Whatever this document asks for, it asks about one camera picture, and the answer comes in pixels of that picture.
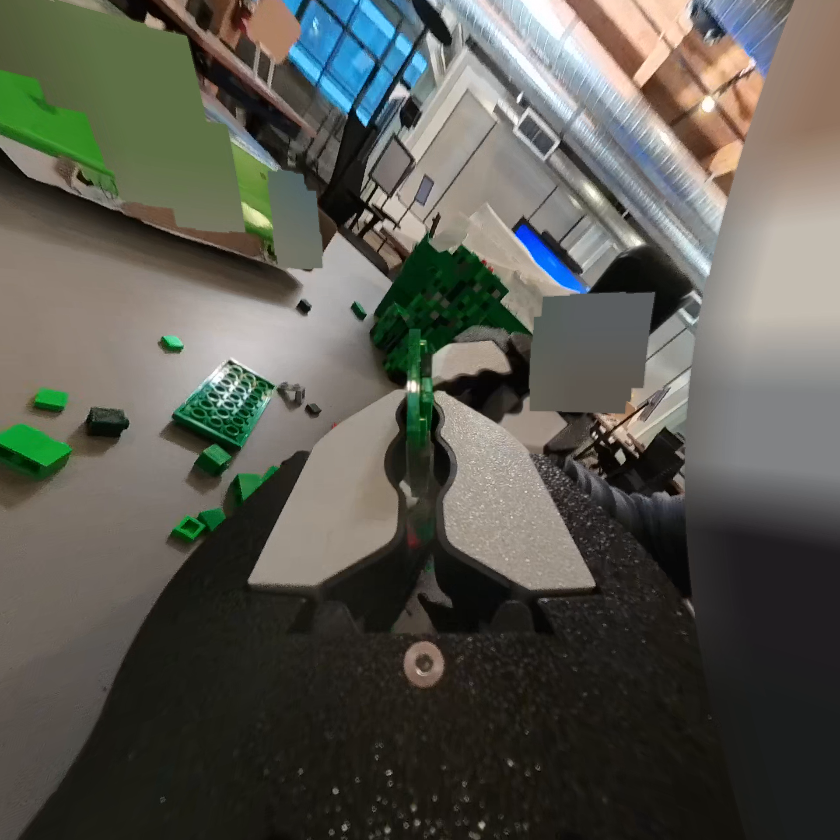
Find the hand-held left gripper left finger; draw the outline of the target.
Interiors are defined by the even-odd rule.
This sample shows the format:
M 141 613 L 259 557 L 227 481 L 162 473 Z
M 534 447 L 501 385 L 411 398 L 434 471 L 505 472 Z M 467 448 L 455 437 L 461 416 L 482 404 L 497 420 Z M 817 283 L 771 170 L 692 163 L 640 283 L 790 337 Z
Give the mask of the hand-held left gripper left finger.
M 396 538 L 401 491 L 385 468 L 404 391 L 392 391 L 313 447 L 248 578 L 253 590 L 326 594 Z

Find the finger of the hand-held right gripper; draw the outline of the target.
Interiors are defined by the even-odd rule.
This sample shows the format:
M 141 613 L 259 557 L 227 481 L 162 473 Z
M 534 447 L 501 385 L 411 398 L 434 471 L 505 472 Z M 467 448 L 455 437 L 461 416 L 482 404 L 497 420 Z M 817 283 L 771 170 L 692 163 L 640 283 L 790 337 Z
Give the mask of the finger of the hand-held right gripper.
M 476 384 L 494 385 L 512 372 L 506 352 L 491 340 L 450 343 L 432 356 L 436 392 L 456 394 Z

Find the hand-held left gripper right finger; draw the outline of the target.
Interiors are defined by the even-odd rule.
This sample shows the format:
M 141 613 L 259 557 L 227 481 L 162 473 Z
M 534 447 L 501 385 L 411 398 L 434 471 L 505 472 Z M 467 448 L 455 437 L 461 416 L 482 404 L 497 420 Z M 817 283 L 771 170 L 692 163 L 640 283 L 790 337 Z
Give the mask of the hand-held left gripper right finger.
M 454 559 L 527 599 L 591 593 L 595 579 L 532 462 L 507 429 L 444 392 L 436 441 L 449 461 L 437 538 Z

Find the grey desk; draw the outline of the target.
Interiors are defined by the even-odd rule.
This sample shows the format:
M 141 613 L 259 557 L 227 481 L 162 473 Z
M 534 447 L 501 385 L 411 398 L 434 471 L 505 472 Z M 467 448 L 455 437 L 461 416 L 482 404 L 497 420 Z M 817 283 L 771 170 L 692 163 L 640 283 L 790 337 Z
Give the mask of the grey desk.
M 229 358 L 301 381 L 326 418 L 273 400 L 233 472 L 310 448 L 388 390 L 350 314 L 384 288 L 341 241 L 290 277 L 2 161 L 2 427 L 73 448 L 43 481 L 2 468 L 2 838 L 557 837 L 512 644 L 445 641 L 455 674 L 423 691 L 397 637 L 289 634 L 299 603 L 238 573 L 281 479 L 197 548 L 170 536 L 230 482 L 194 469 L 183 397 Z M 62 413 L 33 408 L 45 387 Z M 129 428 L 87 435 L 92 406 Z

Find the green checkered brick cube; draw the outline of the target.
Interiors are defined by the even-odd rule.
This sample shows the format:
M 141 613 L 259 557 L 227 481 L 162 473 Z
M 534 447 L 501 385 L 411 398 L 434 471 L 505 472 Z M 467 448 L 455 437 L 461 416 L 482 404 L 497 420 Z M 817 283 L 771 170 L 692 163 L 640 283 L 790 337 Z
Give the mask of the green checkered brick cube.
M 437 250 L 429 235 L 415 245 L 373 313 L 371 341 L 383 352 L 389 380 L 406 382 L 408 332 L 418 329 L 435 353 L 472 327 L 532 335 L 506 306 L 509 290 L 498 274 L 465 246 Z

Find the blue screen monitor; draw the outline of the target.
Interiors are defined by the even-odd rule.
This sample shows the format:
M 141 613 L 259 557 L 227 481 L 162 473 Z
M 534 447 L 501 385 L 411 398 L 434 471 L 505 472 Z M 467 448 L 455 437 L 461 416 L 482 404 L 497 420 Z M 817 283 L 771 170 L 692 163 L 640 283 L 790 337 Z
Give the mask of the blue screen monitor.
M 524 217 L 516 222 L 512 232 L 528 251 L 535 264 L 558 286 L 575 293 L 588 291 L 588 286 L 581 278 L 582 268 L 548 232 L 540 233 Z

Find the clear plastic bag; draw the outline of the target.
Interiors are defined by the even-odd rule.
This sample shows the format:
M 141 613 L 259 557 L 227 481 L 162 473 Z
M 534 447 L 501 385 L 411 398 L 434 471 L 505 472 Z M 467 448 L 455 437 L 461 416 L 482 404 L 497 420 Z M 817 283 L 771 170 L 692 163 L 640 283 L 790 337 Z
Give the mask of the clear plastic bag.
M 446 224 L 440 223 L 429 233 L 429 241 L 440 253 L 454 254 L 458 247 L 467 249 L 504 279 L 509 288 L 517 282 L 547 295 L 578 294 L 558 286 L 535 264 L 513 234 L 515 224 L 507 225 L 489 204 L 484 204 L 471 215 L 457 214 Z

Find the large green studded plate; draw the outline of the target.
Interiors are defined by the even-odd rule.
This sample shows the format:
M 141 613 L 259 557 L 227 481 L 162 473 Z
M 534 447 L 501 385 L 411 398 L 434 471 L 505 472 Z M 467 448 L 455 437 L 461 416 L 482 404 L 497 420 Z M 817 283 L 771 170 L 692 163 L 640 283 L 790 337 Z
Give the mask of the large green studded plate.
M 276 385 L 236 360 L 211 373 L 171 420 L 230 452 L 240 451 L 274 395 Z

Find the white air vent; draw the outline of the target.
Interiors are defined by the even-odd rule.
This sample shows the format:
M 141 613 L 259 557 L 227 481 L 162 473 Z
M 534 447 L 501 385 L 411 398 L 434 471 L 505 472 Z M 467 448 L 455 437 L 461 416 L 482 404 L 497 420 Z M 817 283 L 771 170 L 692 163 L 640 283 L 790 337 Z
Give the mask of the white air vent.
M 518 116 L 512 131 L 543 162 L 560 146 L 560 136 L 531 107 Z

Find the grey screen on stand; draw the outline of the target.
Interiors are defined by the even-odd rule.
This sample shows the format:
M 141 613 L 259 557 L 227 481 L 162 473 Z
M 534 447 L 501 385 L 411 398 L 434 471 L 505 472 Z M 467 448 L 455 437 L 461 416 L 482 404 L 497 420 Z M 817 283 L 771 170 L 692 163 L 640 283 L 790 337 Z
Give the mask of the grey screen on stand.
M 369 181 L 387 197 L 393 196 L 415 166 L 415 158 L 401 139 L 393 134 L 368 174 Z

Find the green hollow toy brick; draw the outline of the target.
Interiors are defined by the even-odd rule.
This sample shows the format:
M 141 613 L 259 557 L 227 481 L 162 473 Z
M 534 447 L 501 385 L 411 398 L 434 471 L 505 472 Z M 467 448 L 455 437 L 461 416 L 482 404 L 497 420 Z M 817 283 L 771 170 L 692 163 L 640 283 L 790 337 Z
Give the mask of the green hollow toy brick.
M 32 480 L 45 480 L 62 469 L 72 447 L 26 424 L 1 433 L 1 465 Z

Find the blue-lit window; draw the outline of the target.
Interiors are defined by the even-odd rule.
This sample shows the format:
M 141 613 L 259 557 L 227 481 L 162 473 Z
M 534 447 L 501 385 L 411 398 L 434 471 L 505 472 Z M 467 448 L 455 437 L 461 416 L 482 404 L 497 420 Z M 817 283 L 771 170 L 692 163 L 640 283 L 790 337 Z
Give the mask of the blue-lit window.
M 341 112 L 382 120 L 385 95 L 427 75 L 426 37 L 412 2 L 286 1 L 301 27 L 291 64 Z

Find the black floor lamp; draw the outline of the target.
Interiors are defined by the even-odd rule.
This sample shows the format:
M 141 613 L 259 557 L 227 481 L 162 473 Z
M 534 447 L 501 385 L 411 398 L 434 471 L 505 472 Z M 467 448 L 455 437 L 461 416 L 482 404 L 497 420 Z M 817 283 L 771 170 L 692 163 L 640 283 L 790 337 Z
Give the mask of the black floor lamp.
M 364 207 L 364 177 L 381 133 L 425 72 L 421 48 L 429 38 L 449 47 L 453 36 L 434 3 L 425 1 L 354 2 L 339 23 L 339 47 L 357 48 L 367 66 L 363 76 L 336 53 L 325 67 L 329 81 L 352 84 L 339 149 L 318 201 L 319 210 L 342 228 Z

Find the green cardboard toy box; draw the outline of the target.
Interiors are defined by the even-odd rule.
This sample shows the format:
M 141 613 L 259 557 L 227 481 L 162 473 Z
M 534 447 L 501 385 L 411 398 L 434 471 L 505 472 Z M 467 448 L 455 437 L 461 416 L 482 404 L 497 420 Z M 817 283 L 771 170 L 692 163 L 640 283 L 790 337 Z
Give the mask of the green cardboard toy box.
M 206 120 L 225 126 L 238 182 L 242 232 L 184 227 L 166 207 L 129 202 L 119 195 L 88 117 L 48 104 L 39 82 L 2 71 L 2 152 L 27 178 L 55 186 L 123 216 L 193 242 L 210 245 L 284 270 L 322 267 L 323 242 L 310 230 L 275 236 L 270 172 L 278 166 L 229 113 L 202 95 Z

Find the silver air duct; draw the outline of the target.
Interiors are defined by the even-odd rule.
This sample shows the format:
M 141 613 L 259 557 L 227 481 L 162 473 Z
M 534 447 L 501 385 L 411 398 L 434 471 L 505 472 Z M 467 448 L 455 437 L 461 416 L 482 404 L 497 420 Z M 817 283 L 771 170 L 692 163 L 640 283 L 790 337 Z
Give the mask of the silver air duct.
M 703 287 L 727 198 L 567 2 L 448 2 L 644 231 Z

